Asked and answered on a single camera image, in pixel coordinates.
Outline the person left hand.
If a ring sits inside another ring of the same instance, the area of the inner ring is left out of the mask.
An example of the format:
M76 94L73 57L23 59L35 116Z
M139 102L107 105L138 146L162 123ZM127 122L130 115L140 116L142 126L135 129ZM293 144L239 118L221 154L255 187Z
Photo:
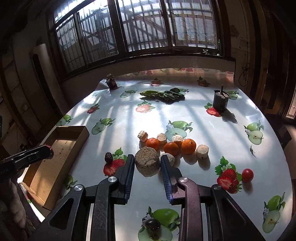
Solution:
M1 240L28 240L26 212L15 184L1 182Z

